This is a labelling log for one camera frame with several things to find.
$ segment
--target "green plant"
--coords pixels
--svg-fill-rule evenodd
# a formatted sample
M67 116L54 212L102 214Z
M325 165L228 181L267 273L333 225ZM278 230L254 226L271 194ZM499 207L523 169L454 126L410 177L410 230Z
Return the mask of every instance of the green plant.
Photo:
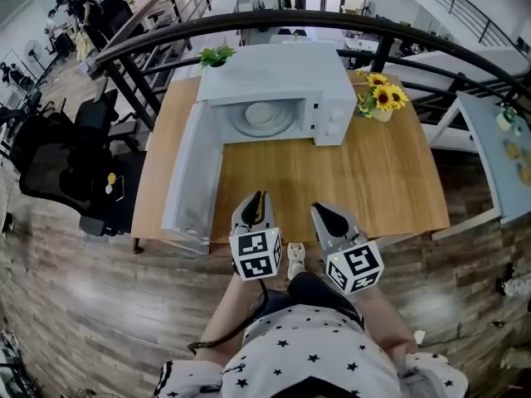
M221 66L229 57L234 55L236 51L230 47L223 46L217 49L203 49L199 52L201 57L201 66Z
M512 106L504 108L504 118L509 124L514 124L516 118L516 109Z

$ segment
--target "cable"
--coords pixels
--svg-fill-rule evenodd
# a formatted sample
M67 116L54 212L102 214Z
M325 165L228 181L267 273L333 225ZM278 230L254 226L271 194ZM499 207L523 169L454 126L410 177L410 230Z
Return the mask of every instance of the cable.
M193 342L188 345L188 349L193 352L193 355L196 355L196 349L201 348L214 348L218 347L222 343L225 343L227 341L230 341L233 339L239 332L241 332L243 329L248 328L252 322L255 320L255 318L260 314L261 312L266 309L266 305L269 302L269 294L267 293L266 285L264 284L264 281L262 279L258 280L260 282L260 286L262 287L262 293L264 294L264 302L261 304L259 308L255 310L253 314L251 314L247 319L243 321L237 328L235 328L232 332L228 333L227 335L220 337L219 339L211 342Z
M486 329L482 330L481 332L472 333L471 335L466 335L466 336L461 336L460 335L461 328L463 327L463 323L458 323L457 324L457 336L456 337L454 337L452 339L448 339L447 341L423 343L421 345L421 347L423 347L423 348L424 347L433 347L435 345L444 345L444 344L447 344L447 343L450 343L450 342L459 341L461 339L470 339L472 337L476 337L476 336L482 335L485 332L488 332L491 328L503 328L503 327L505 327L506 324L519 322L520 320L523 320L524 318L526 318L528 316L529 316L529 314L525 314L524 316L522 316L520 318L515 318L515 319L509 320L507 322L504 322L504 321L500 322L500 321L494 320L494 321L491 322L492 325L489 325Z

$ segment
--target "sneaker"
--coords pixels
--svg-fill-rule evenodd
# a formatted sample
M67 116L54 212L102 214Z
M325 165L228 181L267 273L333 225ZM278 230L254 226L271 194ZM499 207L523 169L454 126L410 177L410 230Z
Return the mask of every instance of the sneaker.
M288 279L293 280L293 278L304 271L304 256L306 251L302 243L289 243L288 244Z
M495 290L496 290L496 292L498 292L499 294L505 296L505 282L504 282L502 279L500 279L500 278L497 278L497 279L496 279Z

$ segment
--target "yellow flower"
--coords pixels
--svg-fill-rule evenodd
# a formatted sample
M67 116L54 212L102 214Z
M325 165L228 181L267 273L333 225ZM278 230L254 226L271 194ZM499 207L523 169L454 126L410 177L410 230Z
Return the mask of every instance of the yellow flower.
M367 77L367 81L371 85L371 87L374 87L376 85L386 85L387 77L383 76L382 74L369 74Z
M392 102L392 96L389 92L388 85L377 85L373 91L373 97L376 99L376 108L380 110L394 109L394 103Z
M406 102L409 102L406 93L398 85L389 85L389 93L391 93L394 109L403 108L406 106Z

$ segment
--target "potted plant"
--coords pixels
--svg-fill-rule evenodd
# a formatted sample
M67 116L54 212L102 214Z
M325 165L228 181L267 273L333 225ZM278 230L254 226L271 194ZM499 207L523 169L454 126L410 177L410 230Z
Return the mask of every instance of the potted plant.
M387 122L391 119L393 110L403 108L409 101L404 90L398 85L390 85L385 75L365 72L358 74L365 76L370 85L365 95L358 95L359 112L364 118Z
M509 131L516 120L516 109L511 106L501 104L501 111L496 115L496 122L504 131Z
M203 49L199 53L201 57L201 66L211 66L212 68L217 68L218 66L225 65L227 59L234 55L236 51L230 47L223 46L218 47L217 49Z

